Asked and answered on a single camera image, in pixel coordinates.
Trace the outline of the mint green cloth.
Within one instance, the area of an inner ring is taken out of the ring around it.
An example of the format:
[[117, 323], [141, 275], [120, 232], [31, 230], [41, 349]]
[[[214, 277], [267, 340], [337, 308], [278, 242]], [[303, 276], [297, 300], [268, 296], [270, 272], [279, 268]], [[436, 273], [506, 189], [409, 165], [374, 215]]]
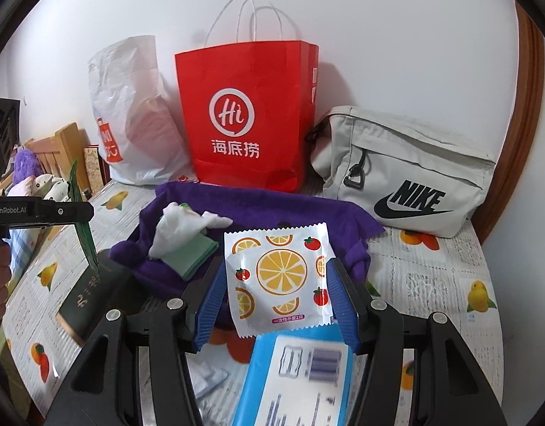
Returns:
[[219, 244], [216, 241], [204, 233], [199, 233], [188, 243], [165, 255], [162, 262], [182, 280], [189, 281], [218, 248]]

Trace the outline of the fruit print wipe packet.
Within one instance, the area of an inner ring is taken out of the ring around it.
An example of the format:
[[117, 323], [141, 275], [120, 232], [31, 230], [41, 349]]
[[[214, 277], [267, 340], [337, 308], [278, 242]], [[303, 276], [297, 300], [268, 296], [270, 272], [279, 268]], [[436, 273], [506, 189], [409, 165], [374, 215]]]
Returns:
[[228, 303], [239, 337], [329, 325], [325, 223], [224, 235]]

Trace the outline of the white gloves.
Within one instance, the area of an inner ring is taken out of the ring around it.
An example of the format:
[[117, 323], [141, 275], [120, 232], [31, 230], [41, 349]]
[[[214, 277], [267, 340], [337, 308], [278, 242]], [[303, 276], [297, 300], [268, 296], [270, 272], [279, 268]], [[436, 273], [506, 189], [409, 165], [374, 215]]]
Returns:
[[169, 203], [158, 221], [148, 256], [162, 259], [186, 245], [206, 229], [225, 229], [233, 223], [229, 217], [217, 213], [199, 214], [187, 204]]

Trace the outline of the spotted plush toy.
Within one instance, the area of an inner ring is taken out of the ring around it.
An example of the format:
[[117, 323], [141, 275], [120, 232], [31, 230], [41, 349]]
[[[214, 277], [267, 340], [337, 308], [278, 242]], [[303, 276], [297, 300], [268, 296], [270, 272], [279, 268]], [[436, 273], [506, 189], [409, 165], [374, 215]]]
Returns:
[[71, 198], [68, 195], [68, 182], [52, 174], [42, 174], [34, 180], [34, 196], [44, 200], [55, 202], [67, 202]]

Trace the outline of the purple plush toy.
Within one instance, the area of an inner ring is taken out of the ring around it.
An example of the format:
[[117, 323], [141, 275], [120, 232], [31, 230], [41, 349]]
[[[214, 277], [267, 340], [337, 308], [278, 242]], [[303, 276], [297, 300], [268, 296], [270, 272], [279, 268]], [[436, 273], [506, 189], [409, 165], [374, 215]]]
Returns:
[[43, 174], [36, 154], [26, 148], [20, 148], [14, 160], [13, 184], [17, 185], [28, 177], [38, 177]]

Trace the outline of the green white wrapper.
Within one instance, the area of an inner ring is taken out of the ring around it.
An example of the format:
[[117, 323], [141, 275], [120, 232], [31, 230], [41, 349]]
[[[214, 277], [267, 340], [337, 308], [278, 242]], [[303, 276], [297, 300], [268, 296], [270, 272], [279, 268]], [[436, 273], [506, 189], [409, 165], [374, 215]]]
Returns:
[[70, 197], [71, 202], [82, 205], [82, 210], [87, 210], [90, 212], [90, 215], [84, 221], [78, 221], [74, 224], [75, 230], [80, 242], [80, 246], [85, 255], [88, 266], [94, 272], [99, 272], [99, 261], [97, 257], [97, 249], [95, 248], [94, 239], [92, 231], [90, 230], [89, 221], [94, 216], [93, 206], [85, 202], [82, 198], [81, 190], [78, 186], [77, 179], [77, 160], [75, 160], [71, 165], [70, 179], [68, 179], [68, 197]]

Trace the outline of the wooden bed headboard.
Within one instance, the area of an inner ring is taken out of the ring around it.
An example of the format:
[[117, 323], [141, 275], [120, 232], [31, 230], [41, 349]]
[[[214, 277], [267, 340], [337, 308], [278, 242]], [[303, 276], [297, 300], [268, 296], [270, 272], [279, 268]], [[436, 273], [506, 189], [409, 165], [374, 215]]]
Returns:
[[87, 197], [92, 195], [85, 167], [84, 141], [75, 122], [59, 129], [50, 137], [40, 140], [31, 138], [25, 141], [23, 146], [36, 155], [44, 173], [66, 180], [70, 179], [72, 164], [77, 162], [78, 187]]

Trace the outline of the blue tissue box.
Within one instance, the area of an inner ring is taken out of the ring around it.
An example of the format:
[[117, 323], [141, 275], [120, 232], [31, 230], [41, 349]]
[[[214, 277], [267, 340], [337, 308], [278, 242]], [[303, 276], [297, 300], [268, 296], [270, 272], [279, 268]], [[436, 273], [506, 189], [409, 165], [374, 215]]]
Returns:
[[256, 338], [234, 425], [343, 425], [351, 349], [337, 324]]

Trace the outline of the purple towel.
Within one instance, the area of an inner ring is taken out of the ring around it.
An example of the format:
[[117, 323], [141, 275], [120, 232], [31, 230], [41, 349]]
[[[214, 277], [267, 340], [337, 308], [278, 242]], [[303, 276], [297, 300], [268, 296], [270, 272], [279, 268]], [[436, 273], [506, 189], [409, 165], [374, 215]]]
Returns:
[[383, 226], [354, 203], [271, 190], [244, 190], [201, 183], [171, 182], [155, 189], [155, 198], [140, 212], [139, 224], [128, 240], [114, 245], [109, 258], [131, 269], [159, 298], [179, 296], [187, 282], [165, 263], [148, 258], [156, 225], [171, 202], [185, 202], [194, 211], [229, 217], [229, 232], [301, 227], [325, 223], [333, 252], [351, 279], [362, 283], [371, 264], [367, 240]]

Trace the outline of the patterned book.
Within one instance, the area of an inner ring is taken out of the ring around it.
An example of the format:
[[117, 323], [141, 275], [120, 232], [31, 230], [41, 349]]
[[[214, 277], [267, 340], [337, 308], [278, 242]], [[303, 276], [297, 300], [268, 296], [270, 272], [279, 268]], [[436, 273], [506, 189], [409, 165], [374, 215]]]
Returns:
[[92, 195], [99, 193], [110, 181], [109, 167], [99, 154], [97, 145], [83, 149], [84, 163]]

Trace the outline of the fruit pattern tablecloth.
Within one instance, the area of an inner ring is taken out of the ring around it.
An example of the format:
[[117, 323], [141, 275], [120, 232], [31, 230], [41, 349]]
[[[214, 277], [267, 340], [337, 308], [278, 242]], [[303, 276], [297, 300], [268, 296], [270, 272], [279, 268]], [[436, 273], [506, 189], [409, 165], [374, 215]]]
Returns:
[[[127, 192], [122, 210], [103, 206], [111, 198]], [[118, 182], [108, 183], [90, 202], [94, 219], [90, 223], [98, 250], [126, 240], [139, 224], [139, 214], [155, 198], [151, 187], [133, 187]], [[367, 275], [375, 290], [399, 312], [428, 317], [431, 312], [444, 312], [475, 354], [499, 401], [502, 398], [503, 355], [501, 319], [497, 308], [467, 312], [468, 294], [479, 282], [489, 298], [497, 303], [483, 251], [475, 230], [467, 221], [452, 239], [435, 239], [423, 235], [404, 235], [401, 230], [384, 228], [385, 232], [368, 240], [371, 266]], [[24, 387], [45, 415], [60, 385], [80, 351], [77, 342], [56, 319], [56, 313], [86, 265], [75, 229], [66, 226], [45, 241], [27, 268], [20, 284], [12, 292], [2, 331], [10, 348]], [[56, 266], [50, 289], [42, 285], [39, 274]], [[31, 355], [33, 344], [44, 346], [49, 359], [46, 381], [40, 376], [40, 365]], [[201, 401], [204, 421], [209, 425], [234, 424], [237, 400], [248, 365], [233, 362], [226, 344], [207, 346], [196, 356], [207, 358], [208, 364], [223, 362], [228, 378]], [[413, 375], [403, 372], [401, 397], [395, 425], [408, 425], [412, 398]]]

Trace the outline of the grey Nike waist bag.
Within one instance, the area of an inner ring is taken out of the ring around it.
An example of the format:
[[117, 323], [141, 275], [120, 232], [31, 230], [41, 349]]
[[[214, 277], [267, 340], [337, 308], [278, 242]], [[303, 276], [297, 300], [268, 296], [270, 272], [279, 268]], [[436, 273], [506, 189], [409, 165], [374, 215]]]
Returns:
[[496, 167], [461, 134], [353, 106], [328, 111], [312, 140], [324, 197], [355, 203], [385, 226], [434, 236], [460, 231]]

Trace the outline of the white Miniso plastic bag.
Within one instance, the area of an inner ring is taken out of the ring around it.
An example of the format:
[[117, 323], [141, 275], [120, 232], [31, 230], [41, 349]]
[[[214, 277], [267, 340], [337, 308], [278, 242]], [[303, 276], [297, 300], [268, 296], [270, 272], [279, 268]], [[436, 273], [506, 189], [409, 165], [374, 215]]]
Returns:
[[184, 138], [171, 116], [152, 35], [98, 51], [88, 63], [99, 151], [111, 178], [134, 186], [192, 181]]

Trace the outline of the red Haidilao paper bag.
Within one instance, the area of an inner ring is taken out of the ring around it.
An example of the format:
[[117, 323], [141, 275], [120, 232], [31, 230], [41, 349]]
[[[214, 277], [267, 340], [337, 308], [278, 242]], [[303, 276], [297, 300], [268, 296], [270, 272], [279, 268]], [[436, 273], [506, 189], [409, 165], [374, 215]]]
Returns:
[[194, 173], [202, 183], [299, 191], [314, 127], [318, 45], [204, 45], [174, 56]]

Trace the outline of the brown wooden door frame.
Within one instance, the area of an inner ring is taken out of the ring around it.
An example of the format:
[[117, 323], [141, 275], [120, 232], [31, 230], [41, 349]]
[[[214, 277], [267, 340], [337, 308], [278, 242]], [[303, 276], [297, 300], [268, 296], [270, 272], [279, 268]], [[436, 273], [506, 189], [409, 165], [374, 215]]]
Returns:
[[544, 37], [520, 4], [515, 5], [515, 10], [518, 22], [515, 102], [490, 190], [472, 216], [480, 242], [485, 242], [492, 233], [518, 186], [532, 150], [543, 101]]

